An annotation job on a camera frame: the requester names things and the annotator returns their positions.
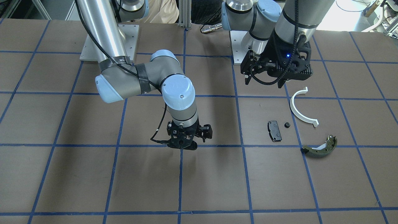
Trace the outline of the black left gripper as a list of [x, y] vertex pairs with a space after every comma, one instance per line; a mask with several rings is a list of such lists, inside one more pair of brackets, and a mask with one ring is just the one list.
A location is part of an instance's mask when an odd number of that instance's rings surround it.
[[287, 80], [306, 80], [311, 77], [313, 74], [310, 65], [311, 48], [306, 35], [299, 35], [295, 50], [293, 46], [283, 41], [273, 31], [260, 55], [253, 50], [249, 50], [245, 55], [241, 63], [245, 84], [249, 85], [252, 78], [264, 84], [264, 81], [254, 76], [264, 71], [278, 79], [279, 88], [282, 88]]

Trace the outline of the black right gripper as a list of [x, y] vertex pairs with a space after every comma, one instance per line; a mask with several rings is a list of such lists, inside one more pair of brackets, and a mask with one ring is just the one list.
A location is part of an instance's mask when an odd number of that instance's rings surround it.
[[212, 139], [213, 129], [210, 124], [201, 126], [199, 121], [196, 121], [192, 126], [183, 127], [176, 125], [173, 121], [168, 122], [168, 135], [171, 137], [166, 145], [170, 148], [196, 150], [197, 143], [193, 140], [196, 136], [203, 139]]

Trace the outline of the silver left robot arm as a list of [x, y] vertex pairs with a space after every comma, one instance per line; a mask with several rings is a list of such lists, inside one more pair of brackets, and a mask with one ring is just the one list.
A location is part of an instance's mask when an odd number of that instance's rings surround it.
[[251, 80], [281, 88], [290, 80], [304, 81], [313, 70], [310, 38], [333, 0], [225, 0], [221, 6], [223, 29], [246, 31], [253, 40], [265, 41], [263, 50], [251, 47], [240, 63], [245, 84]]

